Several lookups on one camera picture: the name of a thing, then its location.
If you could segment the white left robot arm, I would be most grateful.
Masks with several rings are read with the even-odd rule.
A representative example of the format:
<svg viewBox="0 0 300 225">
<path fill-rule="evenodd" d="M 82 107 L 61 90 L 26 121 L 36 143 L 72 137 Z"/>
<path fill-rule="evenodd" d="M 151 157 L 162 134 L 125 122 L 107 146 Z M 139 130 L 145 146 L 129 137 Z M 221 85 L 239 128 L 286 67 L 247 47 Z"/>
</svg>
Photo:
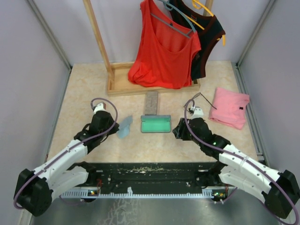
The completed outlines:
<svg viewBox="0 0 300 225">
<path fill-rule="evenodd" d="M 94 185 L 98 175 L 89 164 L 82 162 L 75 165 L 75 162 L 119 130 L 117 119 L 105 109 L 94 110 L 91 122 L 61 152 L 33 170 L 21 171 L 13 198 L 14 207 L 38 217 L 69 189 L 83 183 Z"/>
</svg>

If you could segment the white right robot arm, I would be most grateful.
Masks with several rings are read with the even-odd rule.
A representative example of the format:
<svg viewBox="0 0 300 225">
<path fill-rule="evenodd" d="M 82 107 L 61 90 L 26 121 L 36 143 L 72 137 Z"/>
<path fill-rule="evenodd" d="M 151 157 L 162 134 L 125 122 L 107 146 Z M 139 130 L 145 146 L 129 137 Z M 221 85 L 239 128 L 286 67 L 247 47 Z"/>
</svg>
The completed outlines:
<svg viewBox="0 0 300 225">
<path fill-rule="evenodd" d="M 235 186 L 256 197 L 275 216 L 286 219 L 300 199 L 300 187 L 289 170 L 280 172 L 252 159 L 229 140 L 213 134 L 202 118 L 181 118 L 173 129 L 176 139 L 193 141 L 220 168 L 209 174 L 210 182 Z"/>
</svg>

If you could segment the light blue cleaning cloth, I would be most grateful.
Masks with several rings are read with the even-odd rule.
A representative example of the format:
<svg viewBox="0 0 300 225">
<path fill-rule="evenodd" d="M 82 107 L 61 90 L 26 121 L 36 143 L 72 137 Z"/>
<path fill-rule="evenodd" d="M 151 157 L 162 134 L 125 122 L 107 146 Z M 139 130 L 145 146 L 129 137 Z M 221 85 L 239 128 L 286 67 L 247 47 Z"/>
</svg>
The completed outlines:
<svg viewBox="0 0 300 225">
<path fill-rule="evenodd" d="M 130 133 L 130 126 L 133 122 L 133 116 L 130 115 L 130 116 L 127 116 L 121 123 L 120 123 L 120 126 L 119 126 L 119 130 L 118 132 L 116 133 L 117 134 L 117 137 L 119 139 L 123 139 L 125 137 L 127 137 Z"/>
</svg>

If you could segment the grey glasses case green lining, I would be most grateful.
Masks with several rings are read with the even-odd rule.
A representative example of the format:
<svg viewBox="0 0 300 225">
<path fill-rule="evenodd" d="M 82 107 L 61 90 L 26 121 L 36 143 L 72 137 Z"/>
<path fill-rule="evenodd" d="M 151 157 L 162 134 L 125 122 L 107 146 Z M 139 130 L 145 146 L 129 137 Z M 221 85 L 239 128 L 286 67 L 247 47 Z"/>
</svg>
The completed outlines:
<svg viewBox="0 0 300 225">
<path fill-rule="evenodd" d="M 149 91 L 145 96 L 144 114 L 157 115 L 158 112 L 158 92 Z"/>
</svg>

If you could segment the blue-grey glasses case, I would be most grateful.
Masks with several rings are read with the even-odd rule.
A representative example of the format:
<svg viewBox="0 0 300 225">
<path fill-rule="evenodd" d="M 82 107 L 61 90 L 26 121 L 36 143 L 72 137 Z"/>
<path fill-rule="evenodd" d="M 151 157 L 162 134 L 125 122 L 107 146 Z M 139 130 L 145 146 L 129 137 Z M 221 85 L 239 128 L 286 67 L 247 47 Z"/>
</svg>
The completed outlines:
<svg viewBox="0 0 300 225">
<path fill-rule="evenodd" d="M 171 132 L 170 115 L 142 115 L 141 132 L 142 133 L 170 133 Z"/>
</svg>

